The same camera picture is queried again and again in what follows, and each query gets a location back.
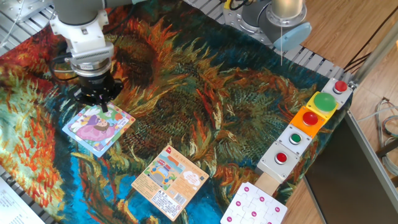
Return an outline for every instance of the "green button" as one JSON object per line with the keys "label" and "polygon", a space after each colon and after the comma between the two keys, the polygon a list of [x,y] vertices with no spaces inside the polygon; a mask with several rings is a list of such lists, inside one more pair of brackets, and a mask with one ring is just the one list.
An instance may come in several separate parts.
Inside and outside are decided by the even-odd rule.
{"label": "green button", "polygon": [[299,136],[298,134],[292,134],[292,136],[290,138],[295,143],[299,143],[301,141],[301,136]]}
{"label": "green button", "polygon": [[313,99],[315,106],[325,112],[331,112],[336,108],[336,100],[329,93],[319,93]]}

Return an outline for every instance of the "emergency stop button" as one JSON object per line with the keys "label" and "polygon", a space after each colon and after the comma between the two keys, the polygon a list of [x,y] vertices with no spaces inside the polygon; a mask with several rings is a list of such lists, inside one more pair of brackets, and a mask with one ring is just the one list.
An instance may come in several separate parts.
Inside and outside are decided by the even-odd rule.
{"label": "emergency stop button", "polygon": [[336,94],[342,94],[343,92],[345,92],[347,90],[347,84],[343,81],[337,81],[333,87],[333,91]]}
{"label": "emergency stop button", "polygon": [[283,165],[287,161],[287,156],[283,152],[276,154],[275,162],[279,165]]}

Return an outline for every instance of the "wooden floor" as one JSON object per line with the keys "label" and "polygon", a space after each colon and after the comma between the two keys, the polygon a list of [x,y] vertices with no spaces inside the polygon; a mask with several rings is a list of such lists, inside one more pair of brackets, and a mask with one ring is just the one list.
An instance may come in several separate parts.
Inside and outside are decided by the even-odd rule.
{"label": "wooden floor", "polygon": [[[303,44],[308,49],[325,57],[340,67],[344,67],[356,52],[372,36],[383,20],[398,6],[396,0],[307,0],[307,19],[313,31]],[[371,52],[398,21],[398,13],[381,29],[359,56]],[[356,119],[374,112],[379,101],[386,97],[398,105],[398,50],[394,48],[382,63],[373,70],[356,90],[351,112]],[[384,119],[392,115],[388,111],[381,115]],[[375,119],[361,122],[361,129],[373,149],[379,149]],[[398,123],[390,125],[398,131]],[[398,150],[391,152],[393,161],[398,164]],[[293,196],[287,202],[288,213],[283,224],[321,224],[321,218],[312,198],[301,181]]]}

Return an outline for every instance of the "big green button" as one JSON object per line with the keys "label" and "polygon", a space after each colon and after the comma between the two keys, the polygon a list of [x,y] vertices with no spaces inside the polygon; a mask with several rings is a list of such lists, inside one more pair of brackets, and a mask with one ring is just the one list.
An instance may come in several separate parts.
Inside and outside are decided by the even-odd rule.
{"label": "big green button", "polygon": [[319,93],[313,99],[315,106],[325,112],[331,112],[336,108],[336,100],[329,93]]}

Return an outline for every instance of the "picture card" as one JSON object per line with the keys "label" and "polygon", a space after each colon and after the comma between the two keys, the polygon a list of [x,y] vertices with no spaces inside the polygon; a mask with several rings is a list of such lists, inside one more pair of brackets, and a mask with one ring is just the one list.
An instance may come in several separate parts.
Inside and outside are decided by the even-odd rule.
{"label": "picture card", "polygon": [[208,178],[205,171],[167,146],[132,187],[174,221]]}
{"label": "picture card", "polygon": [[101,157],[135,120],[112,103],[108,103],[106,113],[98,105],[86,106],[62,131]]}

